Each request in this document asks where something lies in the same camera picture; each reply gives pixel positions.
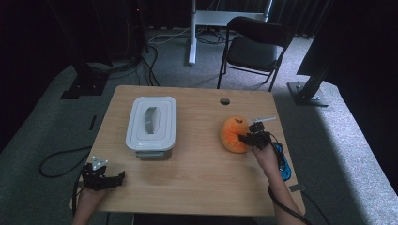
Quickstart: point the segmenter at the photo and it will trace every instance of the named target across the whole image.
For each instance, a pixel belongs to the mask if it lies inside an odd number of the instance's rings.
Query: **wooden table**
[[[126,146],[133,101],[141,96],[171,96],[177,103],[177,136],[171,158],[140,160]],[[229,105],[221,105],[229,98]],[[222,122],[230,115],[248,119],[275,116],[264,122],[284,146],[292,168],[288,186],[298,181],[284,139],[273,96],[269,92],[197,88],[118,86],[105,114],[90,157],[108,159],[106,175],[126,171],[123,186],[115,188],[100,211],[270,216],[268,180],[252,153],[228,152],[220,141]],[[292,193],[305,212],[299,191]]]

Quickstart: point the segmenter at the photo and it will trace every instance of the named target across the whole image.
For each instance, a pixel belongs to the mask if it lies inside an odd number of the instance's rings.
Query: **human hand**
[[[269,179],[274,174],[280,176],[278,160],[272,145],[269,143],[262,150],[257,147],[252,148],[252,152],[254,153],[258,164],[263,169],[264,174]]]

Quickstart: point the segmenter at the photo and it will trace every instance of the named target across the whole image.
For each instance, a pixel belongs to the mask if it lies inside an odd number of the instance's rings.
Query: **chair backrest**
[[[235,17],[227,24],[227,31],[234,30],[253,41],[287,48],[293,31],[278,23],[257,21],[247,17]]]

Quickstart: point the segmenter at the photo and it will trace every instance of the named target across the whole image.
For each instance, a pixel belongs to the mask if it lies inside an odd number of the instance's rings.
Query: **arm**
[[[293,201],[281,174],[279,173],[278,161],[272,146],[268,144],[263,150],[259,150],[254,147],[252,148],[252,152],[257,158],[258,164],[263,169],[264,175],[269,181],[269,187],[271,188],[275,198],[286,207],[302,215],[296,203]],[[285,212],[277,204],[274,203],[273,205],[278,224],[304,224],[299,219]]]
[[[93,190],[90,188],[84,188],[79,194],[79,201],[76,208],[72,225],[87,225],[90,222],[91,217],[100,205],[102,199],[110,189]]]

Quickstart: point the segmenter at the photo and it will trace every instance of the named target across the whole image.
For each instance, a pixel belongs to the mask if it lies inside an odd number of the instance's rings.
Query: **desk leg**
[[[192,25],[191,25],[191,47],[189,64],[193,66],[196,61],[196,0],[192,0]]]

